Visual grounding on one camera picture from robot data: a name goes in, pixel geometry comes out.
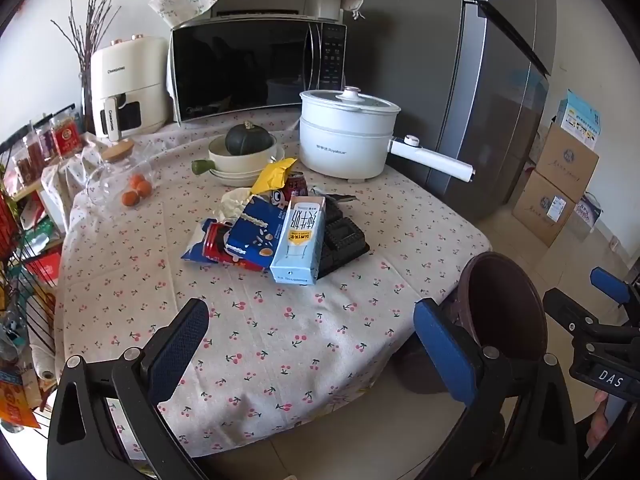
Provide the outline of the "person's right hand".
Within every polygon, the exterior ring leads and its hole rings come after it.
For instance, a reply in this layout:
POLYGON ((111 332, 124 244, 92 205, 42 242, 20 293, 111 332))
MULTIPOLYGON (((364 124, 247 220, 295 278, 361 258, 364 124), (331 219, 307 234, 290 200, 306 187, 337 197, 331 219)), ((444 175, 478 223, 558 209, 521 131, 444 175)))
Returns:
POLYGON ((587 432, 587 445, 590 450, 596 448, 608 432, 608 420, 605 417, 608 394, 602 390, 597 390, 594 400, 597 402, 598 407, 591 417, 590 428, 587 432))

